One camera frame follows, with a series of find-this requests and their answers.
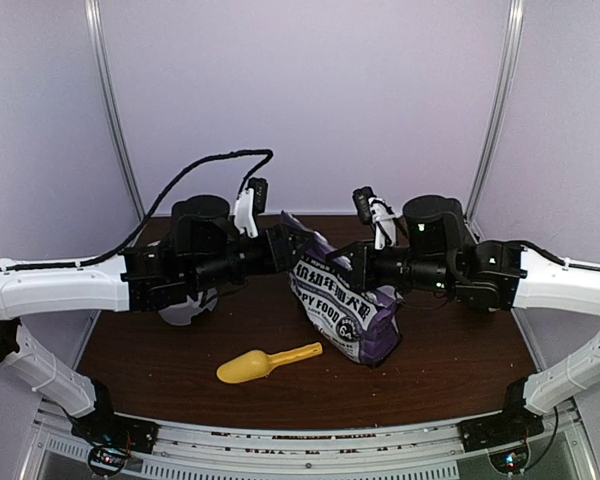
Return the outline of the purple pet food bag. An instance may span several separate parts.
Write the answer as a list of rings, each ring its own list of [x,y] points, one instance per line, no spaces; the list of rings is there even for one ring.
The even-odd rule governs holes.
[[[282,222],[310,233],[314,243],[289,272],[289,284],[306,318],[345,357],[359,365],[376,367],[402,339],[396,314],[404,300],[391,286],[356,293],[326,255],[335,247],[318,231],[283,211]]]

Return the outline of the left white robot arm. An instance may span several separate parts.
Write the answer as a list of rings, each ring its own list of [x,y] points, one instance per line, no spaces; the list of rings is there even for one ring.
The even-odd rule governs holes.
[[[173,205],[168,233],[150,246],[124,247],[101,260],[31,263],[0,257],[0,367],[58,404],[87,441],[113,445],[126,439],[108,388],[59,361],[22,317],[78,310],[153,312],[186,304],[205,308],[214,288],[288,271],[309,237],[284,224],[258,228],[261,209],[251,191],[234,206],[215,195],[197,195]]]

